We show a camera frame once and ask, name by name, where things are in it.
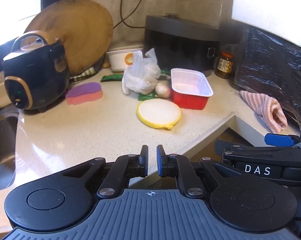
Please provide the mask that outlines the black foil covered stove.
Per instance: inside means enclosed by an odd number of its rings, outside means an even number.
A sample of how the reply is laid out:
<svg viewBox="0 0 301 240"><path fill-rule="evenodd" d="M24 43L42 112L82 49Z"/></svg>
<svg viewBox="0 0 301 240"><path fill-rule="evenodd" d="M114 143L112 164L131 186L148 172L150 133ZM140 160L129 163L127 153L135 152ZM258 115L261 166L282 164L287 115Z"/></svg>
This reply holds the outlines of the black foil covered stove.
<svg viewBox="0 0 301 240"><path fill-rule="evenodd" d="M236 54L235 83L267 94L291 113L301 130L301 48L261 29L244 30Z"/></svg>

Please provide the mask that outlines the green snack wrapper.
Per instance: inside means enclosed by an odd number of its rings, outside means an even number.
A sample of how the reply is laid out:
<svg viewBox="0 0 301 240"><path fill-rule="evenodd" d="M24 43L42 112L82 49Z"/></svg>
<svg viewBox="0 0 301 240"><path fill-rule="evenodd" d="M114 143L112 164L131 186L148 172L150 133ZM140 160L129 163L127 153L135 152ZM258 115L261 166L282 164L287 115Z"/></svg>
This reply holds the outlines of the green snack wrapper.
<svg viewBox="0 0 301 240"><path fill-rule="evenodd" d="M140 93L138 96L138 101L146 101L146 100L150 100L150 99L154 99L154 98L156 98L155 91L152 91L149 94Z"/></svg>
<svg viewBox="0 0 301 240"><path fill-rule="evenodd" d="M101 78L101 82L122 81L123 74L105 75Z"/></svg>

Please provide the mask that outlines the glass jar orange lid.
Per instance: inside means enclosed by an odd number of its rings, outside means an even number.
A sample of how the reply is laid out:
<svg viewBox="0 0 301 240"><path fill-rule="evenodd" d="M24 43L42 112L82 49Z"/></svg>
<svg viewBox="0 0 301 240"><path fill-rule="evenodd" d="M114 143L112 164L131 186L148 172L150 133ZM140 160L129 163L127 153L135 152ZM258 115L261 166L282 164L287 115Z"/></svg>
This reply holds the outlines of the glass jar orange lid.
<svg viewBox="0 0 301 240"><path fill-rule="evenodd" d="M229 79L232 73L234 55L221 50L214 72L215 75L222 79Z"/></svg>

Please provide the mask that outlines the pink striped cloth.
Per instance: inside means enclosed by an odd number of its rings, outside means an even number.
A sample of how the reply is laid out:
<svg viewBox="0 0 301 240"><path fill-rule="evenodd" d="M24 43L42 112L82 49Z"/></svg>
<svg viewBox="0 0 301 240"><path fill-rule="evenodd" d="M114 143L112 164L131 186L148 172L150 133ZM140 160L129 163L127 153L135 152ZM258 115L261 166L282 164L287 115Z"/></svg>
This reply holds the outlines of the pink striped cloth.
<svg viewBox="0 0 301 240"><path fill-rule="evenodd" d="M287 128L288 122L279 102L266 94L239 92L248 106L265 122L272 133L279 133Z"/></svg>

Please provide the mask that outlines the small navy rice cooker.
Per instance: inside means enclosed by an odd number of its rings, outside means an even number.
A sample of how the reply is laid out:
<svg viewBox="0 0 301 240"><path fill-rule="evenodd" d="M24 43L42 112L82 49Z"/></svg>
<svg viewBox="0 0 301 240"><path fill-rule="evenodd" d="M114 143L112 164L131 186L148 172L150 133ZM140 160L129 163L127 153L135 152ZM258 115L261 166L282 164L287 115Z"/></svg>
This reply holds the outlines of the small navy rice cooker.
<svg viewBox="0 0 301 240"><path fill-rule="evenodd" d="M65 95L69 85L65 48L45 31L18 37L2 65L8 98L18 109L45 111Z"/></svg>

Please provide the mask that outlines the white paper bowl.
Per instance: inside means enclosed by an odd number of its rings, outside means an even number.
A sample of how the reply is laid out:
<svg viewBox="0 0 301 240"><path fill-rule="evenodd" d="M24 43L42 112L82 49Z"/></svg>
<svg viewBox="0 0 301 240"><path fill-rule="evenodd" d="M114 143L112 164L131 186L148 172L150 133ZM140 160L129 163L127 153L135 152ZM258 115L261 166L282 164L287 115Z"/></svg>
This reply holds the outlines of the white paper bowl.
<svg viewBox="0 0 301 240"><path fill-rule="evenodd" d="M133 53L142 48L123 49L107 52L110 67L113 72L123 72L133 64Z"/></svg>

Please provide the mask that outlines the steel sink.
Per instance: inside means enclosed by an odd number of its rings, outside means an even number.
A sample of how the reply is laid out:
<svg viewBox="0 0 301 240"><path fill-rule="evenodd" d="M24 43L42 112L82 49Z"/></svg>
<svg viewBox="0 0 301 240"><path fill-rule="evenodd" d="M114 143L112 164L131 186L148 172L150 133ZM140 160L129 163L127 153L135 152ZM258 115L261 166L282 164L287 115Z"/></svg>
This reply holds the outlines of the steel sink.
<svg viewBox="0 0 301 240"><path fill-rule="evenodd" d="M19 111L13 105L0 109L0 190L15 179L15 145Z"/></svg>

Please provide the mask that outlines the garlic bulb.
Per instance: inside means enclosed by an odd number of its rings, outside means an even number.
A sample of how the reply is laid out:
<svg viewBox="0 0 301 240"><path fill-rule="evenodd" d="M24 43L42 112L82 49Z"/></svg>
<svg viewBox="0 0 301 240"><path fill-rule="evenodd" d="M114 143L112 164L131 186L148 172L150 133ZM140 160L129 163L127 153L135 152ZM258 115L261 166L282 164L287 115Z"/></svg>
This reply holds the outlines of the garlic bulb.
<svg viewBox="0 0 301 240"><path fill-rule="evenodd" d="M168 99L170 98L170 88L167 85L158 83L155 87L155 94L159 98Z"/></svg>

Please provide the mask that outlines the pink purple sponge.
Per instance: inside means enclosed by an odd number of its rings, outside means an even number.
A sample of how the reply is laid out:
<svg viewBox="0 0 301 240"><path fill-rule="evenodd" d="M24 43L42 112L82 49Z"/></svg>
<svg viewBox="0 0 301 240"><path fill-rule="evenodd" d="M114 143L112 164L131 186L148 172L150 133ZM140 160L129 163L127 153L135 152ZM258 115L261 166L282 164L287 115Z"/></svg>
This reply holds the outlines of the pink purple sponge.
<svg viewBox="0 0 301 240"><path fill-rule="evenodd" d="M103 91L100 83L89 82L71 88L66 94L68 105L79 105L81 103L101 99Z"/></svg>

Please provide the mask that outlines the green checkered cloth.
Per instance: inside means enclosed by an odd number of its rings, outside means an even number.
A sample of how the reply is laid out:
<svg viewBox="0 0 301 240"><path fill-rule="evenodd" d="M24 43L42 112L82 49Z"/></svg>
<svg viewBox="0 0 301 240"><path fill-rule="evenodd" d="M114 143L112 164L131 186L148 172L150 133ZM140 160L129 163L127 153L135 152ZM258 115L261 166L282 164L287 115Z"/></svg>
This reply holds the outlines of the green checkered cloth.
<svg viewBox="0 0 301 240"><path fill-rule="evenodd" d="M83 79L87 79L95 74L95 69L93 67L89 68L88 70L82 72L82 74L70 77L70 80L73 82L77 82Z"/></svg>

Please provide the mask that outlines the white plastic bag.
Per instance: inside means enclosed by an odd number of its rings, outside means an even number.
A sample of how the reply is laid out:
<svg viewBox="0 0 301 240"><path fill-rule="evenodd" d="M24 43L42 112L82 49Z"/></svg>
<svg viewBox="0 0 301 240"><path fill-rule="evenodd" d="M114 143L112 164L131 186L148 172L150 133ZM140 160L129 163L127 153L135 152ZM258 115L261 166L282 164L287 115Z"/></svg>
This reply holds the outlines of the white plastic bag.
<svg viewBox="0 0 301 240"><path fill-rule="evenodd" d="M133 52L133 64L124 71L122 78L122 91L128 95L130 91L149 94L151 93L161 75L155 49L147 51L143 57L141 50Z"/></svg>

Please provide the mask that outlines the red rectangular food tray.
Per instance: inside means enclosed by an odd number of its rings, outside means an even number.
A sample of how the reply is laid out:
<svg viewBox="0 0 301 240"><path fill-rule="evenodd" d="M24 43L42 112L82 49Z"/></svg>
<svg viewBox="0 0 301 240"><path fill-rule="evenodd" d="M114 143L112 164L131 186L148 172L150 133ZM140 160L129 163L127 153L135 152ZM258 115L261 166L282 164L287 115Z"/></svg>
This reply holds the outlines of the red rectangular food tray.
<svg viewBox="0 0 301 240"><path fill-rule="evenodd" d="M213 96L206 76L199 71L173 68L170 77L172 100L180 108L203 110Z"/></svg>

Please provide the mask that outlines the yellow rimmed round lid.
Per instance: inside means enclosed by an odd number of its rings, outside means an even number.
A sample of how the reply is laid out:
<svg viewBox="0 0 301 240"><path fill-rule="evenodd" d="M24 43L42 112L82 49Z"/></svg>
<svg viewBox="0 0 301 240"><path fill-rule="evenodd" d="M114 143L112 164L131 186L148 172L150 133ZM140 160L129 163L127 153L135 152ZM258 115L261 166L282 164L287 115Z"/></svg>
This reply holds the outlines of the yellow rimmed round lid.
<svg viewBox="0 0 301 240"><path fill-rule="evenodd" d="M178 105L164 99L150 99L141 102L136 110L140 122L155 128L171 130L181 119Z"/></svg>

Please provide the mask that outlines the round wooden cutting board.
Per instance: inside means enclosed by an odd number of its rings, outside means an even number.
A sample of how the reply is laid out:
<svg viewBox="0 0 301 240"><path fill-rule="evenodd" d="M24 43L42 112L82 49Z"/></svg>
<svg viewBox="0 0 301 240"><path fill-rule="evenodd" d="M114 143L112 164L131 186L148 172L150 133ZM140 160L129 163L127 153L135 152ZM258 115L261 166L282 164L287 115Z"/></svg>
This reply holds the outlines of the round wooden cutting board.
<svg viewBox="0 0 301 240"><path fill-rule="evenodd" d="M110 12L91 0L63 0L42 10L25 29L45 31L64 45L70 75L92 67L108 50L113 37Z"/></svg>

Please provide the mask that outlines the large black rice cooker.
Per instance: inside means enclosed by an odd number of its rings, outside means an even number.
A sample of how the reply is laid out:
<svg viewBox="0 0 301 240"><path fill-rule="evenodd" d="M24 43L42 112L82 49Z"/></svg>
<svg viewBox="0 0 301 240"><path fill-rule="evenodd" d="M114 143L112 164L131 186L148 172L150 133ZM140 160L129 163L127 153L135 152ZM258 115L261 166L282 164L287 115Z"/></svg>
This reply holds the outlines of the large black rice cooker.
<svg viewBox="0 0 301 240"><path fill-rule="evenodd" d="M146 16L143 52L155 50L161 70L182 68L209 76L219 51L221 31L176 15Z"/></svg>

